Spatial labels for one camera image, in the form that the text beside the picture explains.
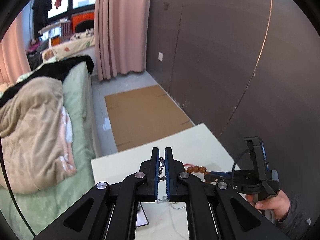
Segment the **person's right hand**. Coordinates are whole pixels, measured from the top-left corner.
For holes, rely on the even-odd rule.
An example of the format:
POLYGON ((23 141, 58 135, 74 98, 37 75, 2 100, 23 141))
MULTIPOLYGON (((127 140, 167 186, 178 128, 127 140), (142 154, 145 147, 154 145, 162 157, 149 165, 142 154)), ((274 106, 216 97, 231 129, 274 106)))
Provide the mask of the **person's right hand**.
POLYGON ((245 197, 257 210, 273 210, 276 220, 286 218, 291 206, 288 196, 282 190, 279 191, 277 196, 256 203, 254 203, 253 195, 247 194, 245 197))

